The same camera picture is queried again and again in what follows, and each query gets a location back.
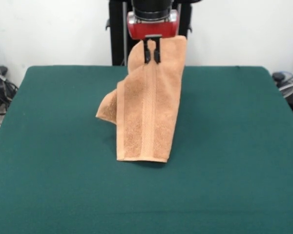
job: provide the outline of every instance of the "orange towel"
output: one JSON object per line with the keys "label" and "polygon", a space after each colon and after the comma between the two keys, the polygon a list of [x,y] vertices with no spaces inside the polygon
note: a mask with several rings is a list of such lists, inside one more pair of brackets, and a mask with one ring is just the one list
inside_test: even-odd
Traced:
{"label": "orange towel", "polygon": [[[96,117],[117,125],[118,161],[167,162],[180,103],[187,40],[161,39],[161,63],[144,63],[143,42],[128,58],[128,76],[103,99]],[[148,42],[153,55],[155,43]]]}

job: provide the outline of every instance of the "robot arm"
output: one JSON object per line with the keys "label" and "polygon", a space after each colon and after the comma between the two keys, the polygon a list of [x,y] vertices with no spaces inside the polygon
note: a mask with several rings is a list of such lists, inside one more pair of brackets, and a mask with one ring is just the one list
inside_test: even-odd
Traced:
{"label": "robot arm", "polygon": [[144,41],[145,63],[151,60],[147,46],[149,39],[156,42],[154,59],[161,62],[160,38],[177,35],[179,20],[176,10],[172,10],[173,0],[132,0],[133,11],[128,13],[127,25],[133,39]]}
{"label": "robot arm", "polygon": [[159,21],[170,15],[173,0],[132,0],[135,16],[143,21]]}

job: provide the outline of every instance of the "green table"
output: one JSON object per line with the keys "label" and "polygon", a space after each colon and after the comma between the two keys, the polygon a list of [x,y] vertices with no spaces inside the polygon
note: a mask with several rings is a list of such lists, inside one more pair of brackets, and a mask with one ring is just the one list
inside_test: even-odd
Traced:
{"label": "green table", "polygon": [[187,67],[167,164],[95,118],[124,67],[28,69],[0,129],[0,234],[293,234],[293,113],[260,67]]}

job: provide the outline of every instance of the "terry cloth towel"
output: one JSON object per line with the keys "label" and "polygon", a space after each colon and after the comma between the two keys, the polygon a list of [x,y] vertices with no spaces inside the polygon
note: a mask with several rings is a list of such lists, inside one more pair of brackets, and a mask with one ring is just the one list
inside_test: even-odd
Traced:
{"label": "terry cloth towel", "polygon": [[155,42],[148,42],[151,61],[145,64],[143,42],[128,58],[128,75],[103,99],[96,117],[117,125],[118,161],[167,162],[180,103],[187,40],[161,39],[161,62],[154,61]]}

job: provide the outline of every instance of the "green tablecloth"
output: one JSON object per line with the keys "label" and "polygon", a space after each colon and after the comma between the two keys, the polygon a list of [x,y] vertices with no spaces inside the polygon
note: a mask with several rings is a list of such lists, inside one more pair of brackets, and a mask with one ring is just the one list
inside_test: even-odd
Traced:
{"label": "green tablecloth", "polygon": [[0,234],[293,234],[293,113],[260,67],[187,67],[170,160],[95,118],[124,67],[28,70],[0,129]]}

